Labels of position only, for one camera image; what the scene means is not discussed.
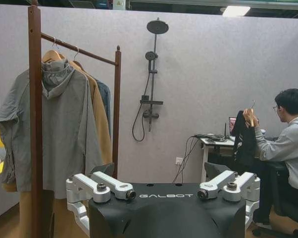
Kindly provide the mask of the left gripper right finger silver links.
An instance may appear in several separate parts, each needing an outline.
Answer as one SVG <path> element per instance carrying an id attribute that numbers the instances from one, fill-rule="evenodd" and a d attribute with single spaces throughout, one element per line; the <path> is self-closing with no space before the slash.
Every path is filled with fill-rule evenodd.
<path id="1" fill-rule="evenodd" d="M 201 200 L 217 198 L 220 191 L 223 199 L 228 202 L 246 200 L 245 228 L 253 220 L 254 211 L 259 208 L 260 178 L 255 173 L 244 172 L 239 175 L 225 165 L 205 162 L 204 167 L 209 181 L 199 185 L 198 197 Z"/>

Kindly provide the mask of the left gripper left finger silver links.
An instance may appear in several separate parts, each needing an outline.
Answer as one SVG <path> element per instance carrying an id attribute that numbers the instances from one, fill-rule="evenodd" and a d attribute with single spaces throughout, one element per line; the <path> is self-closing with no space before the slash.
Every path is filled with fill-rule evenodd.
<path id="1" fill-rule="evenodd" d="M 96 203 L 107 203 L 114 194 L 119 200 L 131 201 L 136 192 L 130 183 L 121 182 L 100 171 L 111 171 L 113 163 L 95 167 L 90 175 L 75 174 L 66 180 L 67 209 L 74 214 L 76 224 L 87 235 L 90 235 L 90 221 L 83 201 L 92 199 Z"/>

